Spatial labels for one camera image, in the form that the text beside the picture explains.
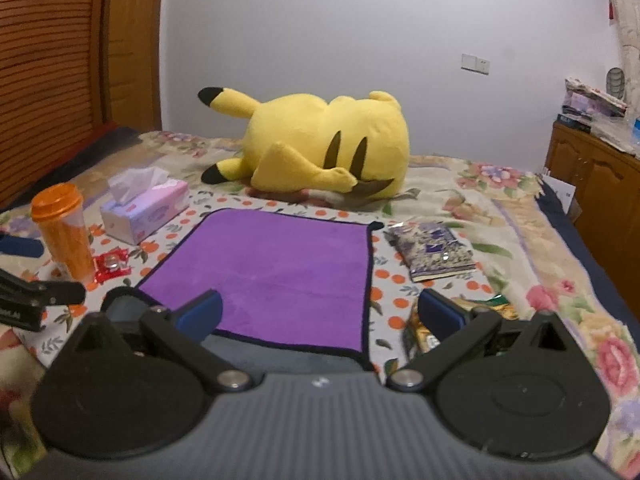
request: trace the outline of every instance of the paper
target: paper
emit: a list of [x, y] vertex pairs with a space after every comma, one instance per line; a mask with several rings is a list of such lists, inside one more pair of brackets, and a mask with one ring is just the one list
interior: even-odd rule
[[549, 187], [554, 190], [554, 193], [560, 199], [564, 214], [567, 214], [569, 212], [571, 202], [574, 199], [575, 186], [567, 184], [566, 182], [558, 180], [557, 178], [553, 178], [548, 174], [544, 174], [542, 176], [542, 180], [544, 180], [549, 185]]
[[160, 168], [131, 168], [109, 179], [109, 190], [120, 205], [131, 202], [135, 197], [153, 186], [164, 184], [169, 173]]

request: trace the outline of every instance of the beige curtain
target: beige curtain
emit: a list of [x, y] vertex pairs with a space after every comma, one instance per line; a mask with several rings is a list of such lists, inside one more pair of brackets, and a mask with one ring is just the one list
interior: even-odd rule
[[640, 116], [640, 0], [613, 0], [626, 77], [627, 117]]

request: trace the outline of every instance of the plastic cup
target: plastic cup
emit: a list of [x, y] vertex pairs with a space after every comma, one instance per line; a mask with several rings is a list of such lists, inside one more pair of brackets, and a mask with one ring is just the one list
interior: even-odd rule
[[47, 187], [31, 200], [31, 219], [38, 224], [51, 258], [74, 280], [95, 278], [94, 258], [82, 215], [82, 194], [74, 184]]

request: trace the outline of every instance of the floral bedsheet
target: floral bedsheet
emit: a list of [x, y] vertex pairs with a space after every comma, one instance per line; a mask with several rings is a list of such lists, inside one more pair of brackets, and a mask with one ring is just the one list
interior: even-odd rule
[[[501, 292], [525, 319], [542, 308], [556, 310], [599, 373], [612, 401], [610, 423], [596, 454], [624, 478], [634, 478], [640, 473], [638, 352], [626, 327], [598, 302], [580, 262], [538, 209], [534, 197], [540, 192], [540, 186], [535, 175], [455, 158], [413, 156], [401, 194], [391, 200], [352, 203], [327, 192], [304, 190], [266, 195], [242, 183], [204, 186], [200, 183], [202, 171], [239, 150], [238, 141], [201, 139], [171, 132], [151, 132], [143, 134], [141, 139], [142, 148], [136, 147], [139, 157], [125, 157], [130, 162], [128, 166], [165, 168], [175, 178], [190, 184], [193, 203], [187, 212], [134, 248], [133, 283], [166, 256], [194, 225], [206, 205], [222, 199], [233, 201], [234, 206], [265, 210], [278, 210], [280, 202], [285, 202], [295, 204], [286, 206], [290, 208], [289, 214], [297, 211], [304, 216], [332, 215], [337, 221], [347, 218], [353, 221], [354, 216], [367, 221], [378, 218], [386, 224], [415, 216], [443, 221], [474, 249], [478, 271], [417, 286], [408, 279], [397, 254], [387, 253], [383, 245], [376, 246], [379, 252], [376, 252], [372, 281], [370, 355], [380, 374], [390, 373], [404, 364], [400, 333], [421, 286], [433, 286], [449, 297], [463, 295], [469, 299], [488, 299]], [[105, 177], [122, 169], [122, 164], [114, 161], [113, 167], [103, 163], [99, 170], [93, 168], [82, 176], [81, 188], [88, 203], [85, 219], [92, 248], [97, 252], [116, 243], [105, 236], [98, 207], [108, 199]], [[0, 226], [14, 234], [39, 235], [24, 209], [5, 214], [0, 218]], [[41, 264], [47, 263], [46, 259], [44, 256], [38, 262], [20, 258], [9, 261], [0, 256], [0, 265], [15, 274], [33, 278]], [[99, 304], [104, 292], [101, 287], [94, 288], [97, 290], [89, 292], [84, 305], [51, 309], [44, 320], [47, 324], [44, 333], [18, 334], [41, 362], [50, 362], [82, 315]], [[12, 343], [3, 347], [2, 341], [9, 339]], [[42, 373], [35, 360], [24, 359], [26, 350], [15, 341], [10, 335], [0, 338], [0, 400], [7, 399], [10, 411], [14, 402], [25, 405], [25, 399]], [[12, 382], [11, 378], [22, 375], [35, 379]], [[20, 420], [28, 432], [28, 421]], [[33, 444], [33, 439], [26, 442], [30, 444], [15, 448], [19, 460], [13, 462], [18, 466], [12, 463], [9, 453], [14, 472], [19, 473], [20, 468], [25, 467], [23, 463], [30, 461], [28, 458], [35, 459], [42, 452], [41, 447]]]

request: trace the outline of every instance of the yellow plush toy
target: yellow plush toy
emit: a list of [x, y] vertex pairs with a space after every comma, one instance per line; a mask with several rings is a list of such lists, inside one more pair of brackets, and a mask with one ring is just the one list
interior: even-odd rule
[[242, 158], [202, 174], [205, 184], [251, 178], [261, 191], [321, 189], [370, 198], [395, 195], [409, 160], [409, 135], [398, 101], [386, 92], [368, 99], [309, 94], [259, 103], [229, 88], [203, 88], [214, 110], [247, 118]]

